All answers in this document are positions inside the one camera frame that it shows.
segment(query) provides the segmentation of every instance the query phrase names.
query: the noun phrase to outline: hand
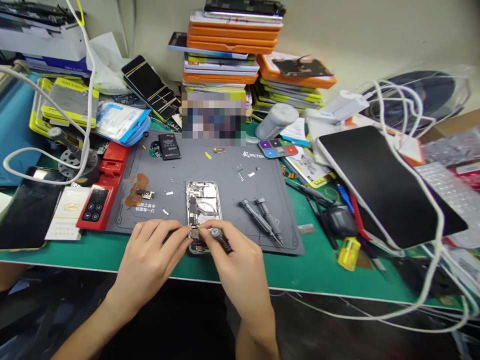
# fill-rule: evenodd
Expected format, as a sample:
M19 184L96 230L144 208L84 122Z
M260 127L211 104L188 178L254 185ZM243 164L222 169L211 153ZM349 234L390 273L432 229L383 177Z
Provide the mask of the hand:
M220 228L232 252L227 254L207 229ZM227 296L254 338L275 336L275 314L260 247L229 221L209 220L200 235L211 251Z
M162 245L170 231L176 230ZM139 222L131 233L115 284L105 301L130 321L154 295L185 254L191 226L176 220Z

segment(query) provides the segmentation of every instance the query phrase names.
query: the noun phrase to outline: bubble wrap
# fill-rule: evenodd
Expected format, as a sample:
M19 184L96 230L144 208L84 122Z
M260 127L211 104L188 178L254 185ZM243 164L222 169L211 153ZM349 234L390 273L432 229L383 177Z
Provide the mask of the bubble wrap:
M415 170L467 223L468 229L450 235L450 240L460 248L480 247L480 194L438 162Z
M450 166L480 159L480 127L423 145L427 163Z

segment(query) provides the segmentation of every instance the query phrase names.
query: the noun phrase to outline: finger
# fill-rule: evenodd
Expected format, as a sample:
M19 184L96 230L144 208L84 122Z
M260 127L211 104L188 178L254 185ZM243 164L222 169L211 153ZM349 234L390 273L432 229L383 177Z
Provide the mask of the finger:
M228 265L231 261L229 256L225 252L222 245L220 245L220 243L212 237L210 231L205 228L201 228L200 235L210 249L216 268L219 269Z
M175 251L179 248L180 244L182 241L188 237L189 232L192 231L192 227L190 225L188 226L182 226L179 228L177 231L175 231L163 244L160 250L160 257L165 260L172 258L172 256L175 254Z
M137 239L140 235L140 232L144 228L144 225L145 225L145 221L137 222L135 227L133 228L133 231L131 232L130 239Z
M240 230L233 226L230 221L208 220L201 224L200 227L203 229L221 229L223 231L223 235L228 239L228 243L233 251L249 246L246 241L248 238Z
M138 235L138 240L146 243L162 222L162 219L148 220L145 225L143 225L143 228Z
M185 252L187 251L187 248L189 245L192 243L192 239L189 237L186 237L182 240L178 248L176 249L175 253L171 257L170 263L166 267L165 270L165 278L168 278L172 273L174 272L175 267L178 265L180 260L184 257Z
M182 224L177 220L162 221L148 239L149 246L151 246L152 249L160 249L169 232L177 230L181 226Z

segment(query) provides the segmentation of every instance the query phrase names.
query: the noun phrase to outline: colorful button pad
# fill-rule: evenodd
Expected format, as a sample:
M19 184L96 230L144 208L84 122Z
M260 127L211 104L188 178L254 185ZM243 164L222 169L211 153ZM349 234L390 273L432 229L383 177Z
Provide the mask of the colorful button pad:
M299 153L295 146L283 146L279 139L260 141L258 147L268 159L282 158Z

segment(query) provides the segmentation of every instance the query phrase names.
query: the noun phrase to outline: mat logo text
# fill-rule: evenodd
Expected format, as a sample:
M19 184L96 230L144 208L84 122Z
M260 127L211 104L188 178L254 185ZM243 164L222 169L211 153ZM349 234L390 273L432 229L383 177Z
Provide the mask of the mat logo text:
M247 151L244 151L243 152L243 157L245 158L260 158L260 159L264 159L265 157L263 155L260 155L260 154L252 154L252 153L249 153Z

